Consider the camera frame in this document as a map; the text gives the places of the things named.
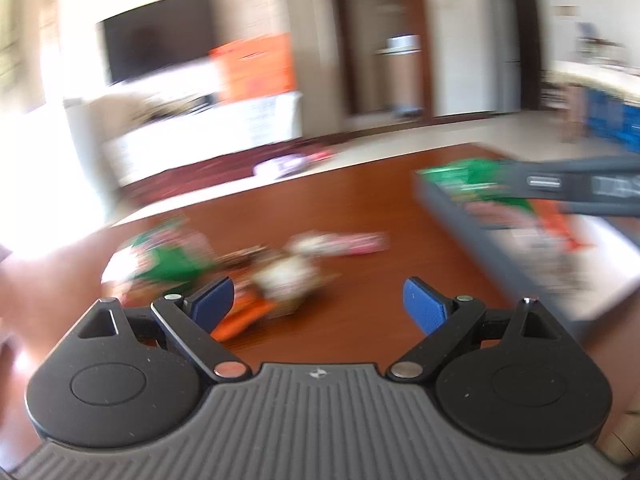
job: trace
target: ribbed surface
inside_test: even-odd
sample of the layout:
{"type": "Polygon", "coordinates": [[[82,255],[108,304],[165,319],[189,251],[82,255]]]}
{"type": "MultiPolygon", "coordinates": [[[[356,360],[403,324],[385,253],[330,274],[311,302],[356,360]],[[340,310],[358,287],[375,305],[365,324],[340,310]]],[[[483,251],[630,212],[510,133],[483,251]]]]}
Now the ribbed surface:
{"type": "Polygon", "coordinates": [[[15,473],[29,480],[616,480],[591,447],[546,456],[495,450],[452,428],[417,386],[372,365],[264,365],[213,388],[156,443],[115,452],[45,444],[15,473]]]}

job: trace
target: television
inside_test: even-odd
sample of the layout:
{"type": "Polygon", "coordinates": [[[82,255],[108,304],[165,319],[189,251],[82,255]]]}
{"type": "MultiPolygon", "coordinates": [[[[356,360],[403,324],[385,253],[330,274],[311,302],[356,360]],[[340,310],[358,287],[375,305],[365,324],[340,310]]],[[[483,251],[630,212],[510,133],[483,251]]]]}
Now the television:
{"type": "Polygon", "coordinates": [[[213,0],[160,0],[102,22],[111,83],[209,55],[213,0]]]}

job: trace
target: brown tabletop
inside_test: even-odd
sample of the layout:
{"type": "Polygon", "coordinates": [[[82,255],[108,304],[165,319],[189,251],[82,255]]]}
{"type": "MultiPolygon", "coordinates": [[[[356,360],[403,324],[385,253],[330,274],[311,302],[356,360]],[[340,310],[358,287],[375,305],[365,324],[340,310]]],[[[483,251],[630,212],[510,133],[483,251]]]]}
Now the brown tabletop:
{"type": "MultiPolygon", "coordinates": [[[[402,308],[402,284],[417,275],[448,296],[470,294],[495,308],[511,306],[482,269],[413,197],[412,172],[459,158],[497,156],[473,145],[398,156],[249,190],[181,209],[218,253],[255,244],[280,246],[307,230],[386,232],[388,250],[326,258],[340,277],[293,316],[262,322],[228,347],[257,368],[261,362],[375,362],[383,370],[422,335],[402,308]]],[[[156,224],[149,218],[105,229],[27,262],[0,266],[0,466],[12,468],[38,445],[24,408],[35,367],[76,319],[101,295],[102,271],[117,247],[156,224]]],[[[628,356],[636,345],[640,311],[627,306],[611,320],[591,354],[614,388],[614,415],[639,381],[628,356]],[[635,320],[629,327],[628,320],[635,320]]]]}

